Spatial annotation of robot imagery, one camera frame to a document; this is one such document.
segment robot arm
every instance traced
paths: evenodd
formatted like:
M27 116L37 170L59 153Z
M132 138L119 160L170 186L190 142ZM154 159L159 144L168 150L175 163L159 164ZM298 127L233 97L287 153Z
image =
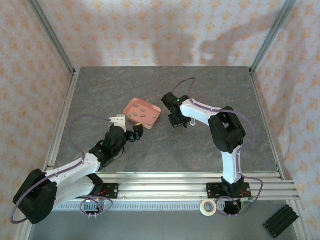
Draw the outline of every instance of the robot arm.
M127 131L125 115L111 117L110 122L113 125L105 139L85 154L84 160L79 158L47 172L36 169L29 174L13 198L14 204L36 183L53 175L30 192L18 206L32 224L41 222L55 207L69 200L86 195L98 196L103 181L95 173L113 163L127 142L135 142L143 136L142 124L135 125L133 131Z
M244 143L246 132L234 113L222 112L233 109L229 106L211 107L195 100L191 101L188 96L177 98L172 92L167 93L162 102L171 112L169 120L174 128L187 128L189 122L193 122L191 125L194 126L195 120L210 127L213 142L222 154L222 183L225 184L225 191L229 196L236 192L244 182L237 171L236 155Z

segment patterned wallpaper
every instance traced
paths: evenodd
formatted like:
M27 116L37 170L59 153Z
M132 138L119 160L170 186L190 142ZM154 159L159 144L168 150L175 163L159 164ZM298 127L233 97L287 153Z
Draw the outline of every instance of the patterned wallpaper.
M40 0L75 68L250 66L285 0Z
M257 71L286 175L320 240L320 2L299 0Z
M42 168L70 75L26 0L0 1L0 239L12 199Z

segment pink tray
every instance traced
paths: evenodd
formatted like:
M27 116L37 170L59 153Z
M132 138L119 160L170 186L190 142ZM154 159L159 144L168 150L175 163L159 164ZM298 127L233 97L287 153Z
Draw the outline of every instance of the pink tray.
M132 99L123 111L123 114L128 115L130 121L137 124L142 123L146 129L152 129L160 113L159 107L137 97Z

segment masking tape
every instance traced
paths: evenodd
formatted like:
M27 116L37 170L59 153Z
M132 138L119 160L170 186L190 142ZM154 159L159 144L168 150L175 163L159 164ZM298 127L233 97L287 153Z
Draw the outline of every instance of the masking tape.
M213 205L213 210L212 211L205 210L205 204L206 203L211 203ZM209 198L203 200L201 202L201 204L200 204L200 212L203 215L207 216L207 217L213 216L217 212L217 204L216 204L216 202L213 199L209 199Z

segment gray stone tabletop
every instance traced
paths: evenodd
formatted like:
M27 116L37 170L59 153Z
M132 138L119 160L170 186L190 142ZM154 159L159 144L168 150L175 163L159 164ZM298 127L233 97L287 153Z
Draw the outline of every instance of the gray stone tabletop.
M143 99L161 108L161 115L151 130L145 129L140 141L128 142L123 156L102 172L222 172L221 152L215 147L210 129L201 122L195 126L173 128L170 114L161 98L183 79L196 77L192 96L200 103L223 108L231 106L253 123L257 138L241 153L243 172L276 172L276 162L259 109L253 84L244 66L146 66L82 67L67 117L55 167L81 156L69 139L71 122L81 115L105 118L122 114L133 98ZM181 85L175 95L188 95L191 82ZM252 137L249 125L245 143ZM82 118L73 126L74 141L89 151L104 139L110 123ZM129 123L132 130L134 123Z

